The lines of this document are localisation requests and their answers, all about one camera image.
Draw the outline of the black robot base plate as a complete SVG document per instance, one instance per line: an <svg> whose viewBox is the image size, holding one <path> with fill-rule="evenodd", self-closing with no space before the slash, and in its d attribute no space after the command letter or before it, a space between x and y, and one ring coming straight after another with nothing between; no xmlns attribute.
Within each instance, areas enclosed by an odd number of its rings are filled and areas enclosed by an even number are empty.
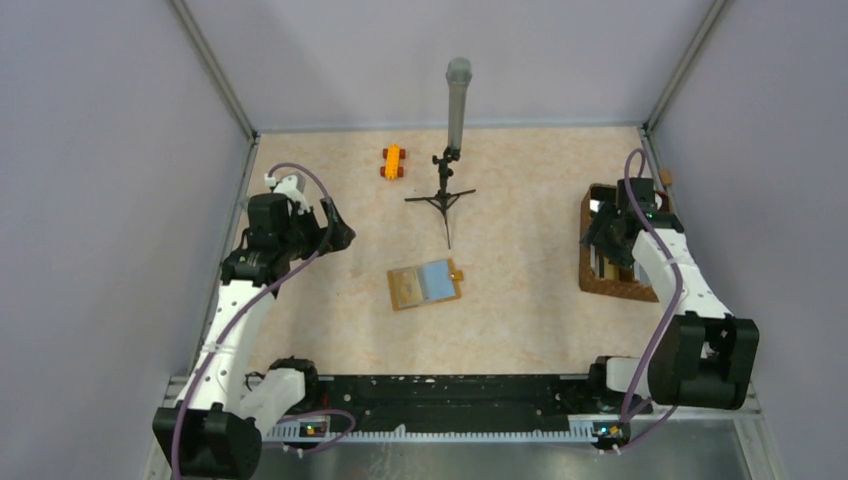
<svg viewBox="0 0 848 480"><path fill-rule="evenodd" d="M321 375L289 357L273 369L305 374L305 396L289 414L327 410L341 429L423 434L566 432L576 415L618 415L623 393L608 388L599 357L585 374Z"/></svg>

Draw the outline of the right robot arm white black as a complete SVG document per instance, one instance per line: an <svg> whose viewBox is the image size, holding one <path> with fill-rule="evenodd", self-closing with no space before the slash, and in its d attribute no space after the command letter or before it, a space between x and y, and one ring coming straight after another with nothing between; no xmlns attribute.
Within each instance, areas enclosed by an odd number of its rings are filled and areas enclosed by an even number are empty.
<svg viewBox="0 0 848 480"><path fill-rule="evenodd" d="M581 290L658 302L670 319L649 358L600 357L586 385L589 404L635 414L658 405L738 410L748 396L760 332L731 313L691 256L684 228L651 180L593 184L580 207Z"/></svg>

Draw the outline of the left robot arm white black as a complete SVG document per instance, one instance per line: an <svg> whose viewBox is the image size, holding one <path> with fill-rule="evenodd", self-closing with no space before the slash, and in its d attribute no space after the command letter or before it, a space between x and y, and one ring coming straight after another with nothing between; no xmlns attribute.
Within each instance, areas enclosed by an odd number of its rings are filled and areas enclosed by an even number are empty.
<svg viewBox="0 0 848 480"><path fill-rule="evenodd" d="M308 413L320 386L303 369L282 367L252 391L244 380L260 328L282 285L318 257L346 249L355 232L324 196L327 218L290 194L266 193L248 203L243 243L224 260L218 305L197 362L173 406L159 408L153 432L175 479L248 479L264 436L292 408Z"/></svg>

